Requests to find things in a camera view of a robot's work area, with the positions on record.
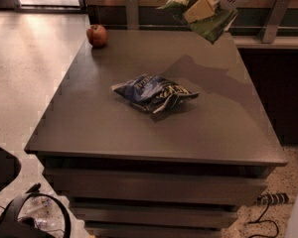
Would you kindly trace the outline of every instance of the white floor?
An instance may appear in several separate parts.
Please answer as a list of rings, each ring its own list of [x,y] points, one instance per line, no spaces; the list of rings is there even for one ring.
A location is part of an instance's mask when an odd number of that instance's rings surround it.
[[[86,15],[0,11],[0,147],[21,160],[19,176],[0,192],[0,205],[40,182],[42,165],[23,149],[85,39]],[[72,216],[72,237],[87,237]]]

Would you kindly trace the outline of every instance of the black object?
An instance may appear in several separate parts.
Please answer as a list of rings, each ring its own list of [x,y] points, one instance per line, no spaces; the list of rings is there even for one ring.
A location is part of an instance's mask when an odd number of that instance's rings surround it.
[[[19,160],[0,148],[0,191],[18,176],[20,169]]]
[[[57,206],[60,208],[64,220],[65,220],[65,231],[64,238],[70,238],[71,236],[71,220],[66,208],[62,205],[60,201],[56,198],[39,192],[25,193],[14,198],[8,206],[5,208],[4,212],[0,216],[0,238],[53,238],[54,236],[41,231],[33,227],[27,221],[18,221],[18,215],[23,207],[24,203],[30,197],[36,196],[46,196],[53,200]]]

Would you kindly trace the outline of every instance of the red apple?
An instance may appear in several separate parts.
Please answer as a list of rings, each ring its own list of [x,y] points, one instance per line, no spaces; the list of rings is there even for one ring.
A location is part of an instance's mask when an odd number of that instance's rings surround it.
[[[107,31],[106,29],[98,24],[91,25],[86,30],[86,35],[89,43],[96,48],[101,48],[107,43]]]

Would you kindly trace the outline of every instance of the floor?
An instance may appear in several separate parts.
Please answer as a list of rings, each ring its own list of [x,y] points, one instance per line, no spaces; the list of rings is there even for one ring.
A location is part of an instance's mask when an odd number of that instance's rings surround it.
[[[0,147],[22,162],[19,176],[0,192],[0,205],[5,206],[36,182],[42,183],[41,191],[52,190],[42,176],[42,165],[23,149],[82,44],[88,24],[86,15],[0,11]],[[289,164],[271,174],[266,192],[285,192],[291,202],[271,206],[263,217],[277,223],[279,238],[284,237],[298,193],[298,147],[283,149]],[[244,238],[259,233],[273,235],[271,224],[246,224],[256,220],[264,208],[243,206],[238,211],[238,220],[231,228],[223,230],[223,238]],[[72,237],[87,237],[83,222],[73,216],[72,222]]]

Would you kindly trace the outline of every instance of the snack bag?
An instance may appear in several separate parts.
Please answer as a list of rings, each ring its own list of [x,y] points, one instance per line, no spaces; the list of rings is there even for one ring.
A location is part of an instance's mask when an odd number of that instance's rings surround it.
[[[153,113],[171,109],[199,96],[198,92],[192,93],[174,81],[159,75],[147,74],[115,84],[111,89],[133,105]]]
[[[237,10],[222,10],[216,0],[168,0],[158,9],[179,8],[174,17],[214,44],[237,16]]]

